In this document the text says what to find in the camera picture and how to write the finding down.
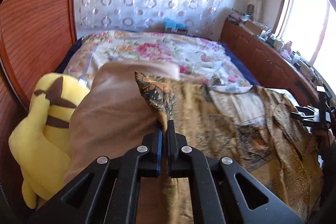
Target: stuffed animal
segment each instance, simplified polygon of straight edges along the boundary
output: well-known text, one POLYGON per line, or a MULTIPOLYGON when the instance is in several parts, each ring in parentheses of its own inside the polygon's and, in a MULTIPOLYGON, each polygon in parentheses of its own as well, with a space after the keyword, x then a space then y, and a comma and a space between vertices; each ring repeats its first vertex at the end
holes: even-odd
POLYGON ((58 73, 44 75, 36 84, 29 114, 14 129, 9 148, 21 167, 22 195, 31 209, 37 195, 49 200, 64 185, 70 166, 69 122, 89 93, 78 80, 58 73))

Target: garment sleeve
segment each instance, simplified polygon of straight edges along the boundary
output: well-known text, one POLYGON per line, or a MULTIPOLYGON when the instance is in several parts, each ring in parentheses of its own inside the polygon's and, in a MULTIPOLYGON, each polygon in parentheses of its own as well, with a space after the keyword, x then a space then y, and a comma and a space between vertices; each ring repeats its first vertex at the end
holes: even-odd
POLYGON ((323 160, 323 189, 321 193, 320 207, 328 197, 328 194, 332 191, 336 181, 336 142, 332 143, 330 148, 327 148, 320 152, 323 160))

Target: metal bolt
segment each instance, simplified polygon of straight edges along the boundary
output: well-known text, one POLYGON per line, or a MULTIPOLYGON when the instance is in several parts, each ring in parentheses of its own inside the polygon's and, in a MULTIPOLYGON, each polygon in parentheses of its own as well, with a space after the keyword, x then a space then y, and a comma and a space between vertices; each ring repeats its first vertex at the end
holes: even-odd
POLYGON ((105 163, 107 163, 107 158, 105 156, 101 156, 97 159, 97 163, 105 164, 105 163))
POLYGON ((147 152, 147 151, 148 151, 148 148, 147 148, 147 146, 140 145, 140 146, 138 146, 137 150, 138 150, 138 152, 140 152, 140 153, 144 153, 144 152, 147 152))
POLYGON ((190 153, 192 151, 192 148, 190 146, 184 146, 181 148, 183 153, 190 153))
POLYGON ((230 165, 231 163, 233 163, 233 160, 230 157, 223 157, 222 163, 225 165, 230 165))

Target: floral bedspread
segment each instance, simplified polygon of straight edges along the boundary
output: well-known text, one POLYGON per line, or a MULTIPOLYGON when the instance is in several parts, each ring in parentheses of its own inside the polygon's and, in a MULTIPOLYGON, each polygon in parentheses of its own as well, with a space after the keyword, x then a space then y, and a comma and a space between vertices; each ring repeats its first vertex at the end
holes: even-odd
POLYGON ((181 76, 201 84, 224 85, 231 92, 251 86, 219 43, 167 33, 112 30, 88 35, 64 73, 87 81, 90 88, 103 64, 126 58, 173 62, 179 65, 181 76))

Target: white tag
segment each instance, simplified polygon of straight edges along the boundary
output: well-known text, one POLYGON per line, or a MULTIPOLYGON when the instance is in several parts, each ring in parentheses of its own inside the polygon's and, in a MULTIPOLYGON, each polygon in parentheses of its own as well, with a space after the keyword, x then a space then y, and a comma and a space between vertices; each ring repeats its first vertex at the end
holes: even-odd
POLYGON ((83 79, 79 79, 78 80, 78 83, 83 87, 83 88, 86 88, 87 86, 87 81, 83 80, 83 79))

